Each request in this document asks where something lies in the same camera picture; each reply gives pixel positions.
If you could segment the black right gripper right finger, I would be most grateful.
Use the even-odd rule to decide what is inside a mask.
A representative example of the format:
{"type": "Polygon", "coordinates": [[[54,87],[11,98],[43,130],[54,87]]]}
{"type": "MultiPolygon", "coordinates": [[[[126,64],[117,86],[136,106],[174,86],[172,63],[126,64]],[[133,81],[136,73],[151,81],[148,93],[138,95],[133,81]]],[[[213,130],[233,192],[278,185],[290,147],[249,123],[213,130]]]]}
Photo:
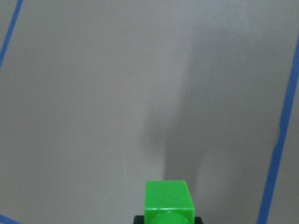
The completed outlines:
{"type": "Polygon", "coordinates": [[[202,224],[202,219],[201,219],[201,217],[195,217],[195,219],[194,219],[194,224],[202,224]]]}

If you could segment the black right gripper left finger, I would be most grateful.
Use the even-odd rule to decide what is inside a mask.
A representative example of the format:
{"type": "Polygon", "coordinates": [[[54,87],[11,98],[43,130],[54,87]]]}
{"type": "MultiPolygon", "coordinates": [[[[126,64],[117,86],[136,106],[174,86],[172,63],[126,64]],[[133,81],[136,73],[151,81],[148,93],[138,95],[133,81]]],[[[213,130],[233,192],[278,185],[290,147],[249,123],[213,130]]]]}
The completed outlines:
{"type": "Polygon", "coordinates": [[[133,224],[144,224],[144,216],[134,216],[133,224]]]}

